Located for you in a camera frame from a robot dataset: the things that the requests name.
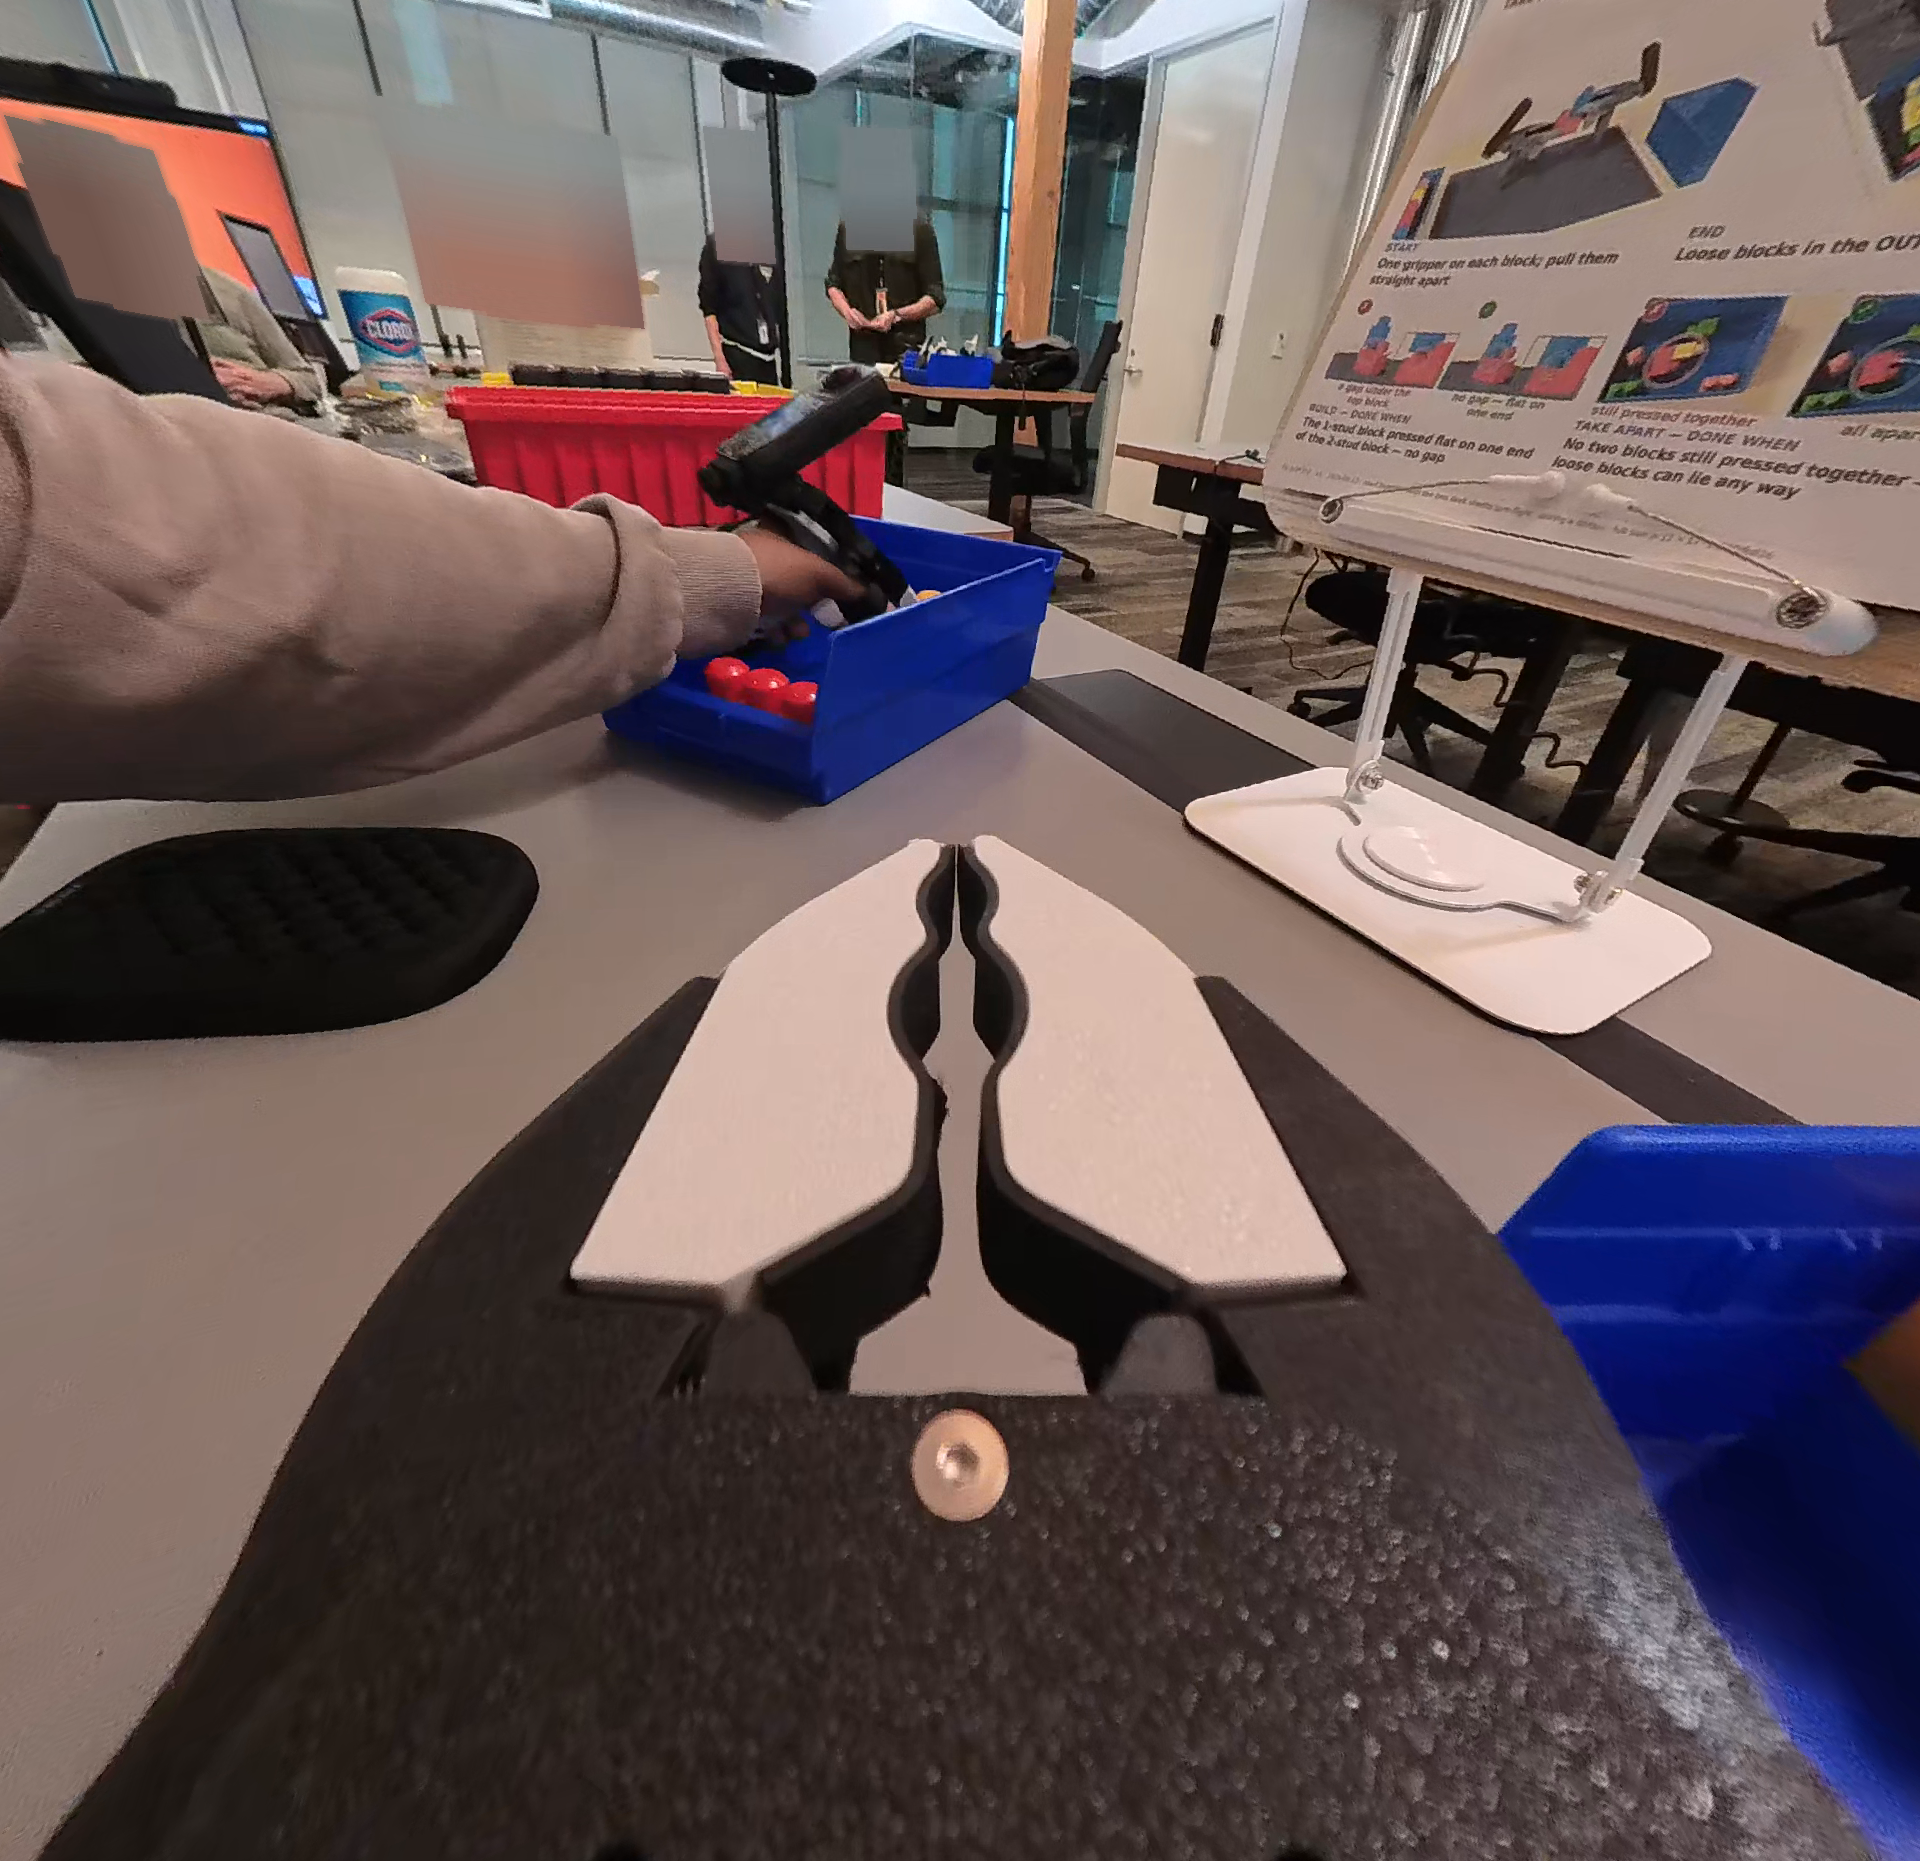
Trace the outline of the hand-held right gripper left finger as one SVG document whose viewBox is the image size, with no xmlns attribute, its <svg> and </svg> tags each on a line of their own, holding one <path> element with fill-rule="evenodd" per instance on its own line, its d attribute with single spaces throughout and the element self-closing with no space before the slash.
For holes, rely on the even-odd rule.
<svg viewBox="0 0 1920 1861">
<path fill-rule="evenodd" d="M 955 853 L 907 846 L 720 974 L 573 1254 L 577 1290 L 782 1324 L 848 1370 L 940 1256 L 940 1032 Z"/>
</svg>

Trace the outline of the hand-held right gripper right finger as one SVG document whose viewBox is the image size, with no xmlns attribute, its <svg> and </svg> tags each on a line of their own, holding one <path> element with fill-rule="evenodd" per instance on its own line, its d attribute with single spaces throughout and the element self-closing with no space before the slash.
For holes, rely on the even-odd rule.
<svg viewBox="0 0 1920 1861">
<path fill-rule="evenodd" d="M 1198 977 L 996 836 L 960 854 L 988 1284 L 1107 1375 L 1142 1321 L 1321 1300 L 1346 1263 Z"/>
</svg>

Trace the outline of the blue plastic bin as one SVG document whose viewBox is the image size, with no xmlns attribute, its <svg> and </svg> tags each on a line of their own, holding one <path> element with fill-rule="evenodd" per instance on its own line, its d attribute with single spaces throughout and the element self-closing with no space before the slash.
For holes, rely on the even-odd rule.
<svg viewBox="0 0 1920 1861">
<path fill-rule="evenodd" d="M 808 804 L 905 762 L 1030 677 L 1059 556 L 978 533 L 857 518 L 915 594 L 871 621 L 815 628 L 770 659 L 817 690 L 809 721 L 708 693 L 690 659 L 606 713 L 622 742 Z"/>
<path fill-rule="evenodd" d="M 1501 1245 L 1790 1740 L 1916 1856 L 1916 1441 L 1849 1360 L 1916 1304 L 1917 1131 L 1604 1129 Z"/>
</svg>

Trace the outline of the person's left forearm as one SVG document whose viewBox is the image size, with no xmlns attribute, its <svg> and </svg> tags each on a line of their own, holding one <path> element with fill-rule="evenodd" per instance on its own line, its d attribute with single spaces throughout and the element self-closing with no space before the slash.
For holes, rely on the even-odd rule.
<svg viewBox="0 0 1920 1861">
<path fill-rule="evenodd" d="M 1 371 L 1 795 L 354 793 L 744 641 L 742 535 L 465 489 L 58 361 Z"/>
</svg>

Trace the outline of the red plastic bin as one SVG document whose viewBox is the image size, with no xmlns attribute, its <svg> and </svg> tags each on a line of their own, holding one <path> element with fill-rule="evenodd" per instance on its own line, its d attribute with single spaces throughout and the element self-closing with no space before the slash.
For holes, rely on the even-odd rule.
<svg viewBox="0 0 1920 1861">
<path fill-rule="evenodd" d="M 701 470 L 778 405 L 762 393 L 539 385 L 459 385 L 444 401 L 481 486 L 559 507 L 611 496 L 679 530 L 738 523 L 704 491 Z"/>
</svg>

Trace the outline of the white document stand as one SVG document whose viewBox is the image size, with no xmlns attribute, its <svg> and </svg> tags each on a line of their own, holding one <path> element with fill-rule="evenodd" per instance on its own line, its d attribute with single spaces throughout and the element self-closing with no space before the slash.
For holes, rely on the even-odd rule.
<svg viewBox="0 0 1920 1861">
<path fill-rule="evenodd" d="M 1700 967 L 1708 933 L 1633 891 L 1647 847 L 1755 650 L 1850 657 L 1876 640 L 1873 613 L 1822 577 L 1558 470 L 1325 496 L 1272 470 L 1262 503 L 1282 530 L 1345 533 L 1386 565 L 1378 657 L 1345 766 L 1202 795 L 1187 828 L 1509 1029 L 1593 1032 Z M 1717 653 L 1616 854 L 1595 870 L 1386 773 L 1421 582 L 1450 568 L 1616 613 L 1665 610 Z"/>
</svg>

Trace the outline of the black floor lamp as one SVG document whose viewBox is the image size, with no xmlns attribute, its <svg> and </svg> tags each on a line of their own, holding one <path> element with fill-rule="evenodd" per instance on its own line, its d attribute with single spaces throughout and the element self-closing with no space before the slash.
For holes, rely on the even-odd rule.
<svg viewBox="0 0 1920 1861">
<path fill-rule="evenodd" d="M 788 289 L 788 230 L 782 200 L 782 101 L 808 98 L 815 90 L 815 76 L 808 68 L 762 53 L 738 53 L 720 62 L 720 77 L 744 96 L 756 96 L 762 101 L 762 138 L 770 167 L 770 214 L 771 214 L 771 285 L 778 310 L 778 385 L 793 389 L 793 323 Z"/>
</svg>

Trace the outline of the white wipes canister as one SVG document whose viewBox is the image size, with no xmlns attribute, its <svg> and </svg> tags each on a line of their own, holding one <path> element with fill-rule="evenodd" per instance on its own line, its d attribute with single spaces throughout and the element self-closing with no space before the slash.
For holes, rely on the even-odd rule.
<svg viewBox="0 0 1920 1861">
<path fill-rule="evenodd" d="M 429 364 L 405 276 L 395 271 L 339 265 L 333 287 L 363 384 L 368 389 L 422 399 L 429 389 Z"/>
</svg>

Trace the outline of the small dark monitor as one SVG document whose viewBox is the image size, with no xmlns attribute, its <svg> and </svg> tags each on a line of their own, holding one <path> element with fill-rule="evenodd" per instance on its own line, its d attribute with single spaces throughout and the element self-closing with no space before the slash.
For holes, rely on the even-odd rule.
<svg viewBox="0 0 1920 1861">
<path fill-rule="evenodd" d="M 322 322 L 322 298 L 316 284 L 298 274 L 280 251 L 276 234 L 248 216 L 218 216 L 257 298 L 279 322 Z"/>
</svg>

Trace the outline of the black wrist rest pad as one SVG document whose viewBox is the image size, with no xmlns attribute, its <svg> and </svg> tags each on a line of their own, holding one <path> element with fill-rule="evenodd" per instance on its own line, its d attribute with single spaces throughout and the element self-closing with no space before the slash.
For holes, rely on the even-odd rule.
<svg viewBox="0 0 1920 1861">
<path fill-rule="evenodd" d="M 1 931 L 3 1043 L 367 1029 L 481 983 L 539 898 L 465 828 L 242 828 L 155 840 Z"/>
</svg>

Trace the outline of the large orange screen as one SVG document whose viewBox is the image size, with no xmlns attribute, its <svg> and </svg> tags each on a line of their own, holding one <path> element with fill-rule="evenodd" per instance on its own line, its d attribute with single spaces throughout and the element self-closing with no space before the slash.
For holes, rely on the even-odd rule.
<svg viewBox="0 0 1920 1861">
<path fill-rule="evenodd" d="M 268 226 L 298 274 L 316 281 L 301 216 L 280 173 L 279 147 L 266 120 L 211 115 L 185 108 L 127 114 L 124 108 L 63 105 L 3 96 L 1 100 L 1 178 L 24 187 L 19 152 L 10 122 L 51 120 L 111 136 L 127 147 L 147 148 L 168 192 L 179 206 L 185 237 L 199 265 L 232 274 L 246 287 L 242 263 L 236 257 L 218 216 L 248 216 Z"/>
</svg>

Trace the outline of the printed instruction sheet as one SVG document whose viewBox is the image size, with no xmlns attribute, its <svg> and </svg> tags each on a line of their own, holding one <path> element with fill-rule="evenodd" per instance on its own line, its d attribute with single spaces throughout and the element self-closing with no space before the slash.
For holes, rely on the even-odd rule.
<svg viewBox="0 0 1920 1861">
<path fill-rule="evenodd" d="M 1916 610 L 1917 0 L 1485 0 L 1264 496 Z"/>
</svg>

